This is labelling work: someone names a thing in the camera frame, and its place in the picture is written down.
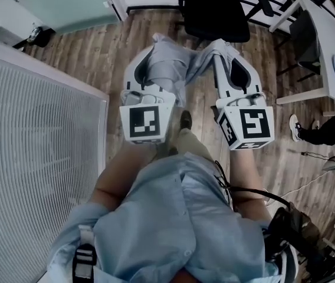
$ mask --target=black shoe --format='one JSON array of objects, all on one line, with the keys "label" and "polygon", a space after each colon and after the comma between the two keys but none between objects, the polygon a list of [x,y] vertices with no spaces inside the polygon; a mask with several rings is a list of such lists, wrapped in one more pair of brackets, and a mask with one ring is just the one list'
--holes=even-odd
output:
[{"label": "black shoe", "polygon": [[183,111],[180,115],[180,129],[189,129],[191,130],[192,127],[192,118],[190,111]]}]

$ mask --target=white sneaker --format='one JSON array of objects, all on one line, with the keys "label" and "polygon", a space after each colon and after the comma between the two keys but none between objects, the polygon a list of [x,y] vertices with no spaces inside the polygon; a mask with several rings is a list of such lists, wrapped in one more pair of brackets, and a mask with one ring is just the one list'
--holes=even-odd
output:
[{"label": "white sneaker", "polygon": [[314,120],[311,124],[311,129],[312,130],[318,130],[320,128],[320,121],[319,120]]},{"label": "white sneaker", "polygon": [[292,114],[290,117],[290,129],[292,131],[292,139],[295,142],[299,142],[301,139],[298,136],[298,130],[301,128],[296,114]]}]

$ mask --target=white desk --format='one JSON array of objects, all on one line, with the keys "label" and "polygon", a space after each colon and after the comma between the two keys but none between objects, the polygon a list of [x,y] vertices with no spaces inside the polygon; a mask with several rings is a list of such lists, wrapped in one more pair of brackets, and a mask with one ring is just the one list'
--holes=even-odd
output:
[{"label": "white desk", "polygon": [[335,18],[325,9],[320,8],[310,0],[296,0],[276,21],[270,26],[270,32],[274,32],[289,16],[299,7],[307,10],[312,17],[317,30],[320,44],[320,64],[323,88],[306,91],[291,96],[277,99],[277,104],[293,103],[295,101],[309,100],[329,96],[335,99],[335,71],[333,68],[333,55],[335,54]]}]

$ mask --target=black office chair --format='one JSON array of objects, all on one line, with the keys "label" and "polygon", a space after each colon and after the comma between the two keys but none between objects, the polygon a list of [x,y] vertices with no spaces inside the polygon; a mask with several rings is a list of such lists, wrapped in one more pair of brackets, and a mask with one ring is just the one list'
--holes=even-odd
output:
[{"label": "black office chair", "polygon": [[316,74],[320,74],[320,44],[318,43],[317,31],[308,11],[303,11],[295,22],[290,25],[291,38],[287,38],[275,49],[279,48],[289,40],[293,42],[296,64],[278,71],[277,76],[286,73],[298,66],[312,71],[312,73],[297,80],[304,81]]},{"label": "black office chair", "polygon": [[269,17],[274,11],[268,0],[259,3],[245,15],[241,0],[178,0],[188,34],[202,40],[223,39],[226,42],[247,42],[250,39],[248,20],[263,10]]}]

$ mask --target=wooden floor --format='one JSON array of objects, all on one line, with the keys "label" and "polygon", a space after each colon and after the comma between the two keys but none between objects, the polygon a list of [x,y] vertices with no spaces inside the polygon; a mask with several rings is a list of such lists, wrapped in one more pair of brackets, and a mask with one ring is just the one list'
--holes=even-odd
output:
[{"label": "wooden floor", "polygon": [[[108,159],[116,154],[121,144],[119,94],[123,88],[124,69],[138,52],[152,45],[152,35],[155,32],[168,35],[180,45],[192,47],[196,39],[188,36],[182,27],[175,28],[175,22],[181,19],[177,11],[133,11],[122,24],[55,36],[45,48],[27,48],[27,53],[36,59],[110,95]],[[277,78],[277,70],[294,63],[291,44],[285,44],[275,52],[274,45],[282,40],[282,36],[271,34],[266,28],[252,24],[250,30],[250,41],[235,44],[235,47],[258,71],[268,104],[274,107],[275,115],[275,141],[254,152],[264,187],[272,193],[283,195],[324,173],[321,170],[324,160],[302,156],[301,152],[335,155],[335,146],[293,142],[288,127],[290,115],[295,113],[304,127],[309,126],[314,119],[323,123],[326,119],[321,116],[322,111],[335,110],[335,102],[322,98],[276,105],[277,97],[319,88],[321,80],[315,77],[297,83],[298,78],[308,73],[299,68]],[[194,85],[190,85],[187,97],[186,108],[192,113],[193,132],[208,147],[212,157],[219,160],[224,169],[227,168],[229,151],[210,109],[217,98],[213,73],[208,71]],[[181,111],[178,108],[174,111],[172,132],[176,129]],[[310,186],[288,195],[286,199],[308,214],[324,236],[331,239],[335,235],[335,172],[323,175]],[[269,208],[273,212],[277,204],[272,204]]]}]

